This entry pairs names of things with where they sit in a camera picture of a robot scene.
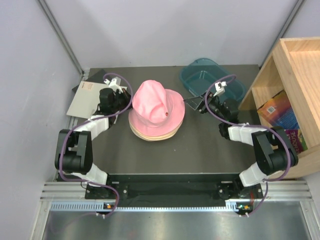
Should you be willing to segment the cream bucket hat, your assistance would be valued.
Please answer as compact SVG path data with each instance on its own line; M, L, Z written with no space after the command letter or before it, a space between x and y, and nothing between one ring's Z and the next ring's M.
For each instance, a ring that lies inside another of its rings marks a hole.
M140 133L139 131L133 131L133 133L140 139L144 140L144 141L148 141L148 142L156 142L156 141L163 141L163 140L167 140L171 137L173 137L176 134L176 131L172 131L169 132L167 134L164 135L160 135L160 136L147 136L144 135L142 133Z

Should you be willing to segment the pink bucket hat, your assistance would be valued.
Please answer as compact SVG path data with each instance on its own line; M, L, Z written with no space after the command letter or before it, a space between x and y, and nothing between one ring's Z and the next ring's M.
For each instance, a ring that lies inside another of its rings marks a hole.
M164 88L155 80L144 81L132 99L129 124L147 136L171 132L185 116L185 103L180 93Z

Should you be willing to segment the beige black reversible hat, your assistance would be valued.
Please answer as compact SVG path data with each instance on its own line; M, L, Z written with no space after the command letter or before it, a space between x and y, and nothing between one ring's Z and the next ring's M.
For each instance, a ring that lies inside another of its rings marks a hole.
M133 125L129 125L130 126L130 129L131 129L131 131L133 132L133 131L138 131ZM177 131L179 130L179 128L181 127L181 124L180 125L178 125L175 129L173 129L172 131L175 131L176 133L177 133Z

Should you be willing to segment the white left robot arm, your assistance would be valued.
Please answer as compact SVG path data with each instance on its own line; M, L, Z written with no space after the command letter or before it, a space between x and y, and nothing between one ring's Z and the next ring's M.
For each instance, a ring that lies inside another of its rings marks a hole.
M62 129L58 134L55 168L95 185L97 194L105 199L113 194L114 187L107 182L108 174L94 164L93 140L114 125L120 113L132 107L130 100L126 87L103 88L93 115L75 130Z

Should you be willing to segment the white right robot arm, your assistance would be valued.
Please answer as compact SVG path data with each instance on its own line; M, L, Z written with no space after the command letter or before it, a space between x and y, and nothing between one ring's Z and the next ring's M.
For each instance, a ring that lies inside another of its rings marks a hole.
M252 186L274 173L287 173L291 167L298 164L298 155L285 130L279 126L265 128L240 123L236 100L227 98L220 101L218 96L210 93L208 96L203 94L183 101L201 114L213 113L213 116L221 121L218 128L223 138L253 147L256 162L233 181L233 192L237 197L245 198L251 193Z

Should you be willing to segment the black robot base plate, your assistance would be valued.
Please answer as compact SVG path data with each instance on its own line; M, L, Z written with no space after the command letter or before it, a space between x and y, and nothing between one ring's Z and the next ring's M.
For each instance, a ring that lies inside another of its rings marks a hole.
M223 207L235 199L260 200L260 184L238 189L236 173L110 174L107 185L117 190L119 207Z

